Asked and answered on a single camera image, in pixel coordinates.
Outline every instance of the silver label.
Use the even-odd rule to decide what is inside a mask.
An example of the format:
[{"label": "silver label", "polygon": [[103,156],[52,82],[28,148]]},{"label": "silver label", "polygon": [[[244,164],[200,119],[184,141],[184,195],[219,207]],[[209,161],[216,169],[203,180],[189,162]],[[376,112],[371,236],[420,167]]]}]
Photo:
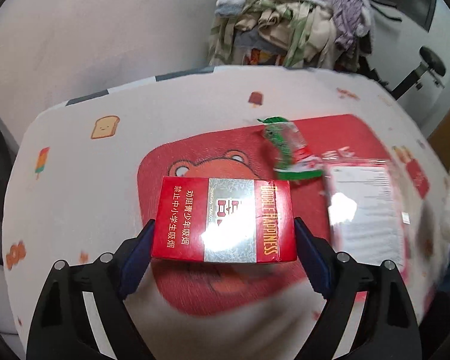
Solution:
[{"label": "silver label", "polygon": [[204,261],[256,263],[253,180],[210,178],[207,204]]}]

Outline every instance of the table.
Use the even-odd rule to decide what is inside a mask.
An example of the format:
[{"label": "table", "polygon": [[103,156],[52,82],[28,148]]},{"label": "table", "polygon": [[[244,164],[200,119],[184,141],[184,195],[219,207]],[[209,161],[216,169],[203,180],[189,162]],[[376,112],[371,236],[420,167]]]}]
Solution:
[{"label": "table", "polygon": [[[280,67],[221,67],[204,73],[150,78],[60,104],[28,128],[3,221],[4,261],[14,253],[5,270],[8,294],[24,346],[36,300],[56,260],[91,262],[137,235],[158,198],[150,185],[163,174],[267,174],[266,165],[257,165],[261,151],[255,144],[244,144],[241,133],[234,139],[229,130],[250,127],[259,135],[256,119],[277,115],[290,120],[334,116],[301,122],[309,128],[312,149],[311,136],[318,145],[325,134],[341,142],[327,151],[359,155],[373,139],[377,144],[370,150],[397,164],[411,222],[407,288],[420,321],[450,249],[439,228],[447,174],[402,108],[362,76]],[[248,102],[256,91],[263,94],[261,106]],[[326,131],[320,130],[321,120],[328,121]],[[334,120],[346,124],[330,123]],[[363,147],[342,146],[360,137]],[[314,193],[324,199],[320,189]],[[311,211],[303,213],[314,218]],[[320,221],[323,228],[326,218]],[[312,232],[319,225],[310,226]],[[175,286],[178,278],[186,279]],[[200,295],[197,288],[209,294]],[[157,359],[292,359],[324,301],[292,265],[257,270],[155,262],[125,305]],[[355,303],[336,356],[349,350],[362,308],[362,302]],[[110,354],[106,338],[97,341]]]}]

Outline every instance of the double happiness cigarette pack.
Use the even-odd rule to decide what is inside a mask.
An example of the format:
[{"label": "double happiness cigarette pack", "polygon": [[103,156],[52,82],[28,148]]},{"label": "double happiness cigarette pack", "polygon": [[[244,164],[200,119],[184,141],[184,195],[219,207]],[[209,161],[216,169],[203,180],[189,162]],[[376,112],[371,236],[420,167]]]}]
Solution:
[{"label": "double happiness cigarette pack", "polygon": [[164,177],[151,255],[210,263],[296,260],[288,181]]}]

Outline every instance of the white label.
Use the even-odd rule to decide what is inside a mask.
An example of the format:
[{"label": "white label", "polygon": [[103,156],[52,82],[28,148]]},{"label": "white label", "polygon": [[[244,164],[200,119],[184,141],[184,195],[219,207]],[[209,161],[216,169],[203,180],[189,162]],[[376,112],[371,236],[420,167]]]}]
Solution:
[{"label": "white label", "polygon": [[359,263],[379,266],[383,260],[392,260],[402,267],[401,210],[387,169],[331,165],[329,174],[328,211],[337,251],[347,252]]}]

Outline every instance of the red mouse pad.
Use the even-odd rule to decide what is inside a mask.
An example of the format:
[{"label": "red mouse pad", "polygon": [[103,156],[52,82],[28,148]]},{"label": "red mouse pad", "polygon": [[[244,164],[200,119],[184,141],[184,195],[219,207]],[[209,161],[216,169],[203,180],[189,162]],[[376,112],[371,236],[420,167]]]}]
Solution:
[{"label": "red mouse pad", "polygon": [[[294,121],[317,155],[390,159],[370,128],[353,115]],[[167,143],[145,156],[137,174],[142,221],[155,218],[163,176],[273,179],[276,151],[262,137],[263,126],[197,135]],[[294,216],[327,240],[330,230],[321,179],[291,184]],[[231,265],[153,260],[158,290],[176,309],[214,315],[266,298],[306,279],[299,261]]]}]

